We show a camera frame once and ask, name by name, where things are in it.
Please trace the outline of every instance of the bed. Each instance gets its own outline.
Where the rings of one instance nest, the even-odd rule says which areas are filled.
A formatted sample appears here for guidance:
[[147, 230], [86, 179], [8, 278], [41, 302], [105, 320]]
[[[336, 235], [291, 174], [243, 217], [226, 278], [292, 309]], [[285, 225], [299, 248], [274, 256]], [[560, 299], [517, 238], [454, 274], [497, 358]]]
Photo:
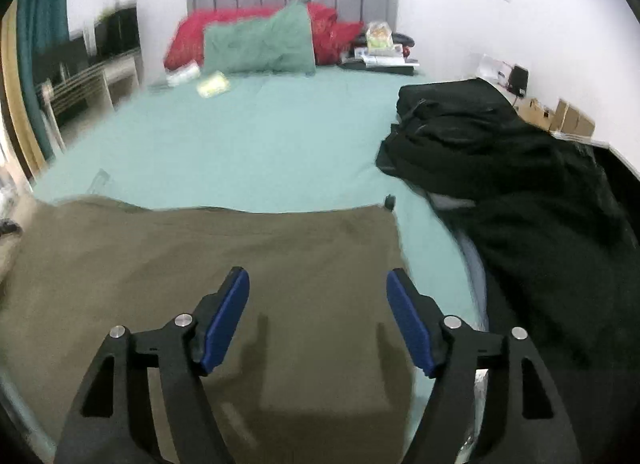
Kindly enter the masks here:
[[[188, 8], [287, 1], [188, 0]], [[344, 20], [396, 26], [397, 0], [315, 1], [336, 7]], [[459, 244], [423, 196], [375, 165], [399, 88], [428, 81], [322, 67], [314, 76], [234, 76], [229, 92], [209, 99], [198, 96], [196, 82], [142, 91], [56, 159], [34, 194], [52, 203], [98, 193], [151, 209], [260, 213], [346, 209], [394, 195], [402, 253], [418, 289], [479, 326], [474, 276]], [[415, 373], [407, 442], [432, 384]]]

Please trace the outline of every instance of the brown box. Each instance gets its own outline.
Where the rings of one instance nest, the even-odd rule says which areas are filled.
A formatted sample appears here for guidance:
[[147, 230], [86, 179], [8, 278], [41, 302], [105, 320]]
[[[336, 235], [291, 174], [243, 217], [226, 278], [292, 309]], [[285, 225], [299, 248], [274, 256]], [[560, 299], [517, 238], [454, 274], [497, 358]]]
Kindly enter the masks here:
[[549, 130], [557, 130], [565, 134], [575, 134], [576, 136], [591, 137], [595, 128], [596, 125], [591, 118], [561, 99], [558, 102], [558, 108], [551, 121]]
[[535, 98], [525, 98], [515, 105], [516, 112], [527, 123], [531, 123], [542, 130], [549, 130], [554, 118], [553, 112], [540, 105]]

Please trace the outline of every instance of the brown blanket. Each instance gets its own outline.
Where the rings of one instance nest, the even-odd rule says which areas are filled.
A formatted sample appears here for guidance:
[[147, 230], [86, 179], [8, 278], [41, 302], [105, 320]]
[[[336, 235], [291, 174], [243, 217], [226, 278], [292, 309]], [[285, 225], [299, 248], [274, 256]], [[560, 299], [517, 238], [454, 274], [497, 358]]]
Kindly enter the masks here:
[[[204, 379], [238, 463], [384, 463], [402, 455], [412, 366], [385, 299], [401, 266], [381, 207], [299, 214], [149, 211], [106, 199], [43, 205], [0, 300], [0, 347], [22, 397], [59, 438], [110, 327], [191, 312], [232, 266], [251, 278], [225, 362]], [[157, 372], [163, 455], [175, 459]]]

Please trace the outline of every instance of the blue gripper pad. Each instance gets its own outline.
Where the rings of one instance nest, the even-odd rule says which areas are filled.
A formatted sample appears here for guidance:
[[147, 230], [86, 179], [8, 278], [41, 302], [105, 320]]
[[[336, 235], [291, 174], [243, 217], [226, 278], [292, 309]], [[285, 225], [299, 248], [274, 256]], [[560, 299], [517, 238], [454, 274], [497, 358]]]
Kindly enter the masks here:
[[249, 298], [249, 273], [238, 267], [233, 269], [229, 276], [233, 279], [223, 284], [223, 287], [228, 285], [228, 291], [204, 336], [204, 354], [200, 365], [205, 374], [210, 374], [225, 358], [226, 350]]
[[386, 299], [396, 318], [414, 365], [433, 377], [444, 363], [440, 320], [444, 317], [430, 297], [420, 295], [403, 269], [386, 276]]

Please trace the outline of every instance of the black clothing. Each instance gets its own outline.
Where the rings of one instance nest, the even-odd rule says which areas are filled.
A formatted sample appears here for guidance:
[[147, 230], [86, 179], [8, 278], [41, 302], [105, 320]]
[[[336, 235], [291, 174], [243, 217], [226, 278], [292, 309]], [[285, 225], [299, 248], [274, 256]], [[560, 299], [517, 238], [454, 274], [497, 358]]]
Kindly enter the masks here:
[[584, 462], [625, 460], [640, 426], [640, 251], [592, 147], [524, 122], [480, 79], [402, 87], [398, 114], [378, 166], [475, 202], [437, 213], [478, 249], [490, 330], [530, 333]]

